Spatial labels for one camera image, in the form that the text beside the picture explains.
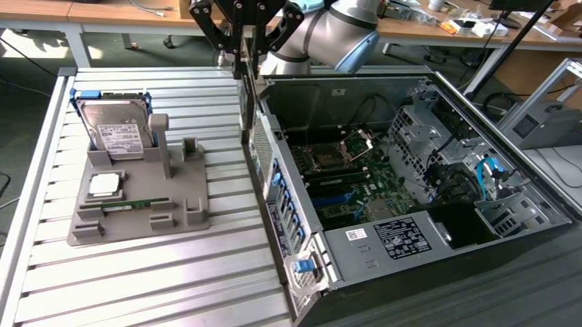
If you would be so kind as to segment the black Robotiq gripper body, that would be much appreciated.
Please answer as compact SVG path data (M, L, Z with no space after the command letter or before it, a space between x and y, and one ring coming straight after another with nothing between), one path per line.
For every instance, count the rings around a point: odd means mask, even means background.
M274 16L282 9L281 0L215 0L215 4L226 16L234 15L238 3L242 5L241 10L246 15L254 15L259 11L261 5L265 6L265 11L270 16Z

